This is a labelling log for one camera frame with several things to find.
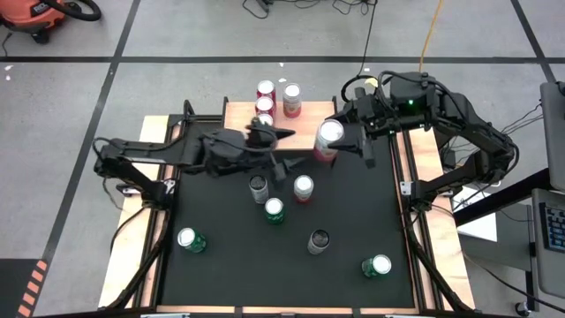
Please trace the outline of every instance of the soda can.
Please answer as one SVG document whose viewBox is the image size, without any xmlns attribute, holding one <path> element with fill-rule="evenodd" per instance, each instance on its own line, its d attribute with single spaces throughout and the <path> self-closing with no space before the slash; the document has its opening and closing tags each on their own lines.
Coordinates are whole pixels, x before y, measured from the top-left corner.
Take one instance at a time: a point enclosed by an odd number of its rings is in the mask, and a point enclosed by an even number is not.
<svg viewBox="0 0 565 318">
<path fill-rule="evenodd" d="M 257 116 L 257 118 L 259 119 L 259 121 L 260 121 L 262 124 L 266 124 L 266 125 L 271 125 L 271 126 L 272 126 L 273 123 L 274 123 L 273 118 L 272 118 L 271 115 L 269 115 L 269 114 L 259 114 L 259 115 Z"/>
<path fill-rule="evenodd" d="M 262 80 L 257 85 L 257 98 L 262 96 L 270 97 L 273 102 L 276 102 L 275 84 L 270 80 Z"/>
<path fill-rule="evenodd" d="M 312 181 L 312 178 L 304 175 L 294 180 L 294 196 L 298 202 L 308 202 L 310 200 L 310 196 L 312 196 L 313 190 L 314 182 Z"/>
<path fill-rule="evenodd" d="M 316 141 L 314 142 L 314 155 L 322 162 L 331 162 L 337 155 L 337 150 L 328 148 L 328 145 L 334 141 L 343 138 L 343 125 L 335 119 L 327 119 L 321 123 L 316 132 Z"/>
<path fill-rule="evenodd" d="M 253 176 L 249 178 L 249 188 L 251 195 L 257 204 L 265 204 L 268 200 L 267 179 L 263 176 Z"/>
<path fill-rule="evenodd" d="M 180 246 L 193 253 L 200 253 L 206 248 L 206 238 L 204 235 L 191 228 L 182 229 L 178 233 L 177 241 Z"/>
<path fill-rule="evenodd" d="M 270 117 L 275 117 L 275 104 L 271 97 L 262 96 L 255 102 L 255 113 L 268 114 Z"/>
<path fill-rule="evenodd" d="M 365 276 L 371 278 L 386 275 L 392 268 L 392 263 L 386 255 L 379 254 L 361 263 L 361 269 Z"/>
<path fill-rule="evenodd" d="M 284 205 L 283 202 L 271 198 L 265 203 L 265 217 L 271 224 L 280 224 L 284 221 Z"/>
<path fill-rule="evenodd" d="M 284 88 L 282 94 L 282 110 L 284 116 L 294 118 L 300 115 L 302 110 L 302 97 L 300 96 L 300 86 L 289 84 Z"/>
<path fill-rule="evenodd" d="M 308 240 L 308 252 L 317 255 L 329 246 L 329 234 L 324 230 L 316 230 L 310 235 Z"/>
</svg>

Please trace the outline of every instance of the white paper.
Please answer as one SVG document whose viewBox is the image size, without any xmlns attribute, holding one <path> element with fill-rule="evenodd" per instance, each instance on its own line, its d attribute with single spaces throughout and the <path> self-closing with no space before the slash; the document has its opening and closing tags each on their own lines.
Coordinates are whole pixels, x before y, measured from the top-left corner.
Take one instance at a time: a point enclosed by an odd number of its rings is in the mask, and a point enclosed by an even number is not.
<svg viewBox="0 0 565 318">
<path fill-rule="evenodd" d="M 477 190 L 473 188 L 464 186 L 463 190 L 455 197 L 453 197 L 452 201 L 454 206 L 473 195 L 476 191 Z M 466 206 L 471 205 L 474 202 L 480 201 L 481 199 L 489 195 L 489 193 L 479 193 L 475 195 L 470 200 L 462 204 L 461 207 L 457 208 L 457 210 L 455 210 L 455 213 L 457 213 L 458 210 L 465 208 Z M 459 233 L 470 235 L 475 238 L 488 239 L 490 241 L 496 242 L 498 239 L 498 236 L 496 234 L 496 214 L 492 213 L 488 216 L 483 216 L 473 222 L 461 225 L 457 228 L 457 231 Z"/>
</svg>

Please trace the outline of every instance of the white can top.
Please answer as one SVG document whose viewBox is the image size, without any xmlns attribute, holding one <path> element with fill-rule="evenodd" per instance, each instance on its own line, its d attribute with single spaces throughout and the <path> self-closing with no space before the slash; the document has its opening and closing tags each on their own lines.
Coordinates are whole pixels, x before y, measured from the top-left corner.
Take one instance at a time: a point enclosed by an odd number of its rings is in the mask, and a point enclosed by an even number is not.
<svg viewBox="0 0 565 318">
<path fill-rule="evenodd" d="M 189 246 L 194 241 L 194 237 L 196 237 L 196 234 L 194 233 L 193 229 L 191 228 L 182 229 L 178 233 L 178 237 L 177 237 L 178 244 L 180 246 Z"/>
<path fill-rule="evenodd" d="M 282 209 L 283 209 L 283 203 L 276 198 L 271 198 L 267 201 L 267 203 L 265 203 L 265 210 L 270 215 L 279 214 L 279 212 L 281 212 Z"/>
<path fill-rule="evenodd" d="M 343 126 L 335 119 L 328 119 L 321 124 L 320 135 L 330 142 L 340 140 L 343 137 Z"/>
<path fill-rule="evenodd" d="M 390 259 L 385 255 L 377 255 L 373 258 L 373 269 L 379 274 L 387 274 L 392 264 Z"/>
<path fill-rule="evenodd" d="M 289 84 L 285 89 L 284 93 L 288 97 L 296 97 L 300 95 L 300 87 L 297 84 Z"/>
<path fill-rule="evenodd" d="M 259 114 L 257 118 L 262 124 L 273 125 L 273 118 L 269 114 Z"/>
<path fill-rule="evenodd" d="M 300 176 L 294 182 L 294 186 L 300 191 L 308 191 L 313 188 L 314 184 L 310 177 Z"/>
<path fill-rule="evenodd" d="M 260 97 L 257 100 L 257 108 L 259 110 L 268 111 L 273 108 L 273 100 L 266 96 Z"/>
<path fill-rule="evenodd" d="M 257 90 L 262 94 L 268 94 L 275 90 L 275 84 L 270 80 L 262 80 L 259 82 Z"/>
</svg>

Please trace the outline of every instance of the orange shop vacuum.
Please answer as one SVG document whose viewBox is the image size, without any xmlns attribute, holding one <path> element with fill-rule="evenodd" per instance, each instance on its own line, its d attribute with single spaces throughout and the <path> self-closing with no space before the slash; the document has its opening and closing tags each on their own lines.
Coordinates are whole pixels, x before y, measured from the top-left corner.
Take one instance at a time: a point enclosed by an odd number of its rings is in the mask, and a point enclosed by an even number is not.
<svg viewBox="0 0 565 318">
<path fill-rule="evenodd" d="M 83 13 L 74 2 L 64 0 L 0 0 L 0 24 L 14 32 L 30 34 L 40 44 L 49 42 L 48 31 L 63 23 L 65 16 L 97 21 L 102 16 L 92 0 L 80 0 L 92 13 Z"/>
</svg>

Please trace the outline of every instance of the can lid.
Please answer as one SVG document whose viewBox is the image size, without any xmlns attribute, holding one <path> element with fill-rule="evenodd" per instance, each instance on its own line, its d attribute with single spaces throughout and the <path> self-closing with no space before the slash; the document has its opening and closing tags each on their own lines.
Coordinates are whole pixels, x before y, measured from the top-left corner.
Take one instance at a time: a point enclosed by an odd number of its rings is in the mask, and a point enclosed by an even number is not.
<svg viewBox="0 0 565 318">
<path fill-rule="evenodd" d="M 267 185 L 267 180 L 260 175 L 253 176 L 249 179 L 249 186 L 253 190 L 261 190 Z"/>
<path fill-rule="evenodd" d="M 326 120 L 321 124 L 320 135 L 327 141 L 340 140 L 343 137 L 343 126 L 337 120 Z"/>
<path fill-rule="evenodd" d="M 284 89 L 284 93 L 288 97 L 296 97 L 296 96 L 300 95 L 300 87 L 298 86 L 298 84 L 289 84 Z"/>
<path fill-rule="evenodd" d="M 257 90 L 262 94 L 271 93 L 272 91 L 275 90 L 275 84 L 273 84 L 272 81 L 267 79 L 262 80 L 259 82 L 259 85 L 257 86 Z"/>
<path fill-rule="evenodd" d="M 273 108 L 273 100 L 268 96 L 262 96 L 257 100 L 257 108 L 268 111 Z"/>
<path fill-rule="evenodd" d="M 310 177 L 304 175 L 298 177 L 297 180 L 294 181 L 294 186 L 298 190 L 306 191 L 306 190 L 310 190 L 314 186 L 314 184 Z"/>
<path fill-rule="evenodd" d="M 329 245 L 329 234 L 324 230 L 316 230 L 312 233 L 312 243 L 317 247 L 326 247 Z"/>
<path fill-rule="evenodd" d="M 265 203 L 265 210 L 270 215 L 279 214 L 283 210 L 283 202 L 276 198 L 271 198 Z"/>
<path fill-rule="evenodd" d="M 390 259 L 385 255 L 377 255 L 373 258 L 373 269 L 379 274 L 387 274 L 392 264 Z"/>
<path fill-rule="evenodd" d="M 193 229 L 191 228 L 182 229 L 178 233 L 178 237 L 177 237 L 178 244 L 180 246 L 189 246 L 190 244 L 192 244 L 195 237 L 196 237 L 196 233 L 194 233 Z"/>
<path fill-rule="evenodd" d="M 259 114 L 257 118 L 262 124 L 273 125 L 273 118 L 269 114 Z"/>
</svg>

